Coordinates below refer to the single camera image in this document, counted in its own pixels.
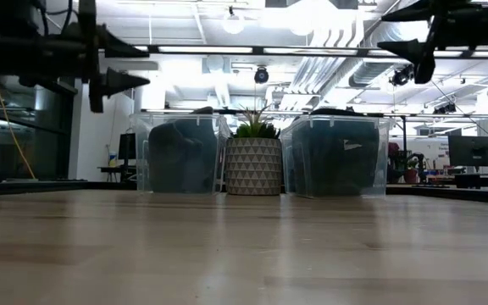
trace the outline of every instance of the computer monitor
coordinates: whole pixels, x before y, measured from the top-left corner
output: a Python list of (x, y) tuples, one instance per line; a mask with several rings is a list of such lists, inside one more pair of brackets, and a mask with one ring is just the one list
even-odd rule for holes
[(488, 136), (449, 136), (451, 166), (488, 166)]
[(118, 159), (136, 159), (135, 134), (123, 134), (119, 136)]

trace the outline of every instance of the red object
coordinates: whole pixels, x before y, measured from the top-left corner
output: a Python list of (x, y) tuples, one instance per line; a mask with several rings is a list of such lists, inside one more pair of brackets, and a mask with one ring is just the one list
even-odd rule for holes
[(417, 173), (418, 171), (416, 169), (406, 169), (406, 172), (404, 172), (404, 181), (406, 183), (417, 183)]
[(387, 155), (389, 155), (390, 157), (396, 156), (398, 151), (400, 151), (400, 147), (398, 146), (398, 144), (390, 142)]

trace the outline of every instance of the plant pot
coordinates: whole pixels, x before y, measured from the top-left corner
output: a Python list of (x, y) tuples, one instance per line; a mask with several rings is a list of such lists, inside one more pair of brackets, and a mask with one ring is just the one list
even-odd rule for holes
[(418, 171), (416, 169), (406, 169), (406, 172), (404, 173), (404, 181), (406, 181), (406, 183), (417, 183), (417, 173)]
[(232, 195), (280, 195), (281, 142), (277, 139), (229, 139), (227, 192)]

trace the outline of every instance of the ceiling beam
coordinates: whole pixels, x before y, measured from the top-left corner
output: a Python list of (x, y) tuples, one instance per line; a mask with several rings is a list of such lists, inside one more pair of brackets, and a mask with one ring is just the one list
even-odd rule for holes
[(208, 44), (207, 37), (204, 34), (204, 29), (202, 27), (201, 16), (199, 15), (199, 9), (196, 3), (191, 5), (191, 11), (193, 11), (193, 17), (195, 18), (195, 22), (197, 23), (197, 28), (199, 29), (199, 34), (201, 35), (202, 44)]

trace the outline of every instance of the white wall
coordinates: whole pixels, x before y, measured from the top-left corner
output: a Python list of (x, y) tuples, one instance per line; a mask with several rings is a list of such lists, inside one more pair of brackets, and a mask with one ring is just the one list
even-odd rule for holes
[(130, 71), (131, 74), (148, 78), (150, 84), (135, 88), (136, 112), (141, 109), (164, 109), (166, 84), (158, 71)]
[(97, 167), (108, 165), (108, 150), (118, 152), (119, 135), (130, 128), (134, 102), (123, 93), (103, 100), (104, 112), (90, 110), (88, 86), (81, 86), (73, 108), (69, 178), (105, 181)]

